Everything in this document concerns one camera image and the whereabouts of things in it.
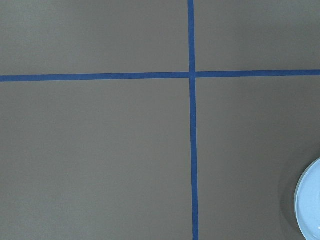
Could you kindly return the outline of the light blue plate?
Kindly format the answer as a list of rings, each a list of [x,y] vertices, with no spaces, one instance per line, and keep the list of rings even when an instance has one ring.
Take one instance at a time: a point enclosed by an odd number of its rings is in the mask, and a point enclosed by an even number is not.
[[[306,240],[320,238],[320,160],[302,173],[294,193],[294,213]]]

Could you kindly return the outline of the brown paper table cover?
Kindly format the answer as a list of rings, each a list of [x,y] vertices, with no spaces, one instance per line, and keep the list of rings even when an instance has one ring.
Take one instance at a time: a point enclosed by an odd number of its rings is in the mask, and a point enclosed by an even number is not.
[[[3,240],[301,240],[317,0],[3,0]]]

